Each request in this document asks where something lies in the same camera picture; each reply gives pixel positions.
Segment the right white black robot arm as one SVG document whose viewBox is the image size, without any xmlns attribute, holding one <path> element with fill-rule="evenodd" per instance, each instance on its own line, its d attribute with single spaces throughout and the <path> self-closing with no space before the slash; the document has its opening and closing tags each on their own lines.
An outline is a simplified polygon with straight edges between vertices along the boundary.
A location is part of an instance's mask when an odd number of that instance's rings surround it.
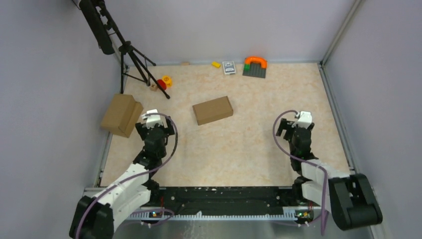
<svg viewBox="0 0 422 239">
<path fill-rule="evenodd" d="M 383 214 L 366 175 L 347 174 L 320 161 L 311 149 L 313 122 L 277 118 L 273 137 L 283 137 L 289 144 L 286 153 L 292 169 L 298 173 L 292 199 L 298 205 L 311 201 L 330 213 L 343 231 L 378 225 Z"/>
</svg>

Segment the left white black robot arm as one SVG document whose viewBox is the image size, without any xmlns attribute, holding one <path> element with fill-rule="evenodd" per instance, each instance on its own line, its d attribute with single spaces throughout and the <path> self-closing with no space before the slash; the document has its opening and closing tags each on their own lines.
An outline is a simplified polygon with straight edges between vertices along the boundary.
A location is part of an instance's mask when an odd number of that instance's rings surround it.
<svg viewBox="0 0 422 239">
<path fill-rule="evenodd" d="M 167 154 L 166 146 L 170 136 L 178 140 L 178 129 L 173 119 L 162 113 L 148 111 L 142 118 L 145 122 L 136 123 L 135 127 L 143 148 L 118 179 L 94 196 L 84 195 L 79 200 L 70 238 L 110 239 L 136 209 L 158 203 L 160 193 L 147 184 L 173 157 L 176 150 Z"/>
</svg>

